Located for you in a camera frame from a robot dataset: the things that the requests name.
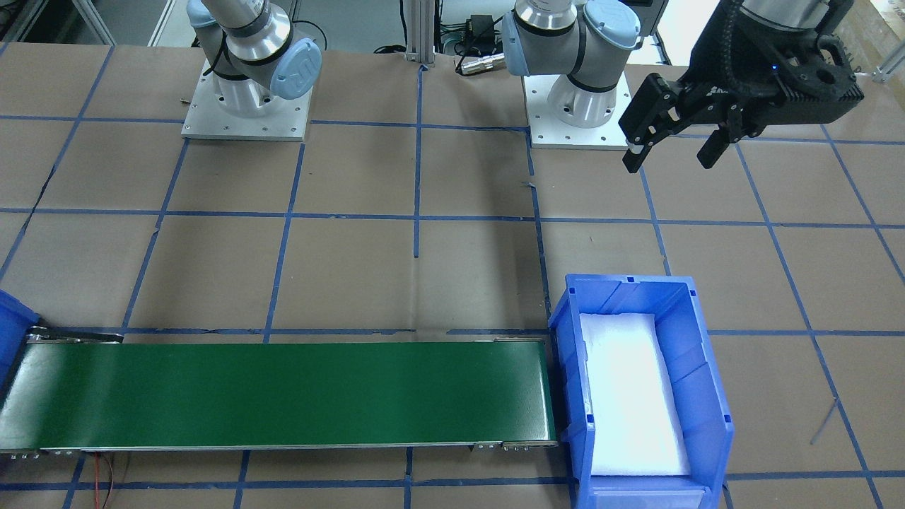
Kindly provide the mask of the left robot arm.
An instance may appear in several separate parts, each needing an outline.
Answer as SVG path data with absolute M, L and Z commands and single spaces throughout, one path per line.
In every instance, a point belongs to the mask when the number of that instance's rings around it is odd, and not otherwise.
M 654 145 L 693 125 L 716 126 L 697 158 L 712 168 L 729 145 L 773 125 L 825 124 L 863 100 L 834 34 L 851 1 L 720 1 L 681 78 L 653 72 L 619 126 L 636 173 Z M 621 1 L 518 1 L 501 21 L 515 76 L 555 75 L 549 105 L 578 128 L 610 119 L 615 89 L 642 21 Z

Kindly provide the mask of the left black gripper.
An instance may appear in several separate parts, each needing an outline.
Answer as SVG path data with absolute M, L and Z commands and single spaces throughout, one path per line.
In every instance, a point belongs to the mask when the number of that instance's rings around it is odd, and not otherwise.
M 628 172 L 640 170 L 656 143 L 691 126 L 717 127 L 697 153 L 701 167 L 710 170 L 730 144 L 779 125 L 786 97 L 771 51 L 785 34 L 759 14 L 712 14 L 682 77 L 647 75 L 619 119 Z

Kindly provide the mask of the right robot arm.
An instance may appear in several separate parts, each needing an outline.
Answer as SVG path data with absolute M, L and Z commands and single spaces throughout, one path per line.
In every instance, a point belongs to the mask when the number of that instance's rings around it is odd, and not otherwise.
M 204 49 L 208 96 L 238 118 L 262 118 L 282 100 L 309 93 L 320 77 L 321 48 L 296 32 L 269 1 L 189 1 L 189 23 Z

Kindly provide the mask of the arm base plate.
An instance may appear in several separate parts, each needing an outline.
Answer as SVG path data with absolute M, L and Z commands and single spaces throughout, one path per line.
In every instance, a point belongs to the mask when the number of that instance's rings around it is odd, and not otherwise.
M 628 148 L 618 123 L 631 101 L 625 74 L 606 93 L 578 89 L 563 75 L 525 76 L 522 81 L 534 148 Z
M 200 76 L 181 135 L 205 141 L 303 142 L 313 89 L 285 100 L 255 81 Z

